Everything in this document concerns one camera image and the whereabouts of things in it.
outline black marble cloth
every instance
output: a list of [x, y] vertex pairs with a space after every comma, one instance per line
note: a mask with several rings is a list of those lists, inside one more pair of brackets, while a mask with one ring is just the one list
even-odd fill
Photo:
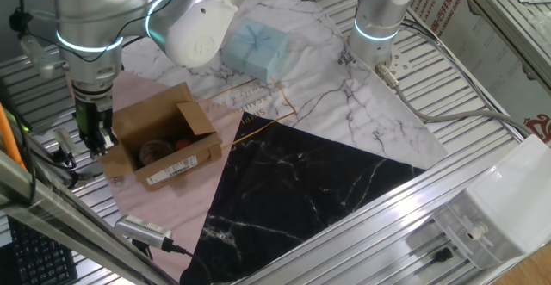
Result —
[[[270, 121], [244, 114], [236, 138]], [[260, 270], [422, 170], [273, 123], [232, 147], [195, 248], [213, 282]], [[193, 260], [181, 284], [206, 284]]]

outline open cardboard box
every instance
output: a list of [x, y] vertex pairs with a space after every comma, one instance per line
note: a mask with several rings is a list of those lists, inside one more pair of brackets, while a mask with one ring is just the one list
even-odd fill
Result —
[[[186, 83], [174, 86], [113, 114], [119, 145], [100, 159], [106, 178], [134, 174], [149, 191], [199, 170], [222, 156], [222, 143]], [[139, 149], [154, 139], [176, 141], [194, 135], [196, 142], [143, 166]]]

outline barcode label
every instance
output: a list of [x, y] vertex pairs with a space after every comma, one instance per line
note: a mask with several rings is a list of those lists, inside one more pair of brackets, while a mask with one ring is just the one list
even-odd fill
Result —
[[172, 166], [157, 172], [153, 174], [152, 176], [147, 178], [147, 183], [150, 185], [153, 185], [154, 183], [159, 183], [164, 181], [165, 179], [171, 178], [175, 175], [178, 175], [186, 170], [189, 170], [193, 167], [197, 166], [197, 157], [195, 155], [185, 158], [184, 160], [180, 161], [177, 164], [173, 164]]

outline glowing blue ring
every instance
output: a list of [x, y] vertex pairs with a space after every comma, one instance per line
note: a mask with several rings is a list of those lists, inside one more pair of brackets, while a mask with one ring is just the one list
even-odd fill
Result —
[[149, 11], [147, 12], [147, 17], [145, 18], [145, 31], [147, 32], [147, 36], [149, 37], [152, 37], [151, 34], [149, 34], [149, 19], [151, 18], [151, 15], [153, 13], [153, 11], [155, 11], [155, 9], [158, 7], [159, 4], [161, 4], [161, 2], [163, 2], [164, 0], [157, 0], [155, 1], [152, 6], [149, 8]]
[[74, 50], [78, 50], [80, 52], [87, 52], [87, 53], [103, 53], [106, 51], [109, 51], [111, 49], [117, 48], [120, 44], [122, 44], [122, 37], [120, 37], [115, 43], [107, 46], [107, 47], [82, 47], [75, 44], [71, 44], [68, 41], [66, 41], [64, 38], [59, 35], [59, 31], [57, 32], [58, 39], [63, 45], [72, 48]]
[[392, 39], [394, 36], [396, 36], [396, 34], [398, 34], [398, 31], [396, 31], [395, 34], [392, 34], [390, 36], [387, 36], [387, 37], [375, 37], [375, 36], [371, 36], [369, 34], [366, 34], [365, 32], [363, 32], [362, 30], [360, 30], [360, 27], [358, 27], [358, 23], [356, 22], [356, 20], [354, 20], [354, 25], [356, 26], [356, 30], [358, 30], [358, 32], [363, 35], [364, 37], [370, 39], [370, 40], [390, 40]]

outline light blue box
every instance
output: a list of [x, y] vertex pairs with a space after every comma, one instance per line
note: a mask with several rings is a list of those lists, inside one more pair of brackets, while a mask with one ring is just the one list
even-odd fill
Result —
[[222, 48], [222, 61], [235, 71], [269, 83], [288, 42], [287, 33], [245, 18]]

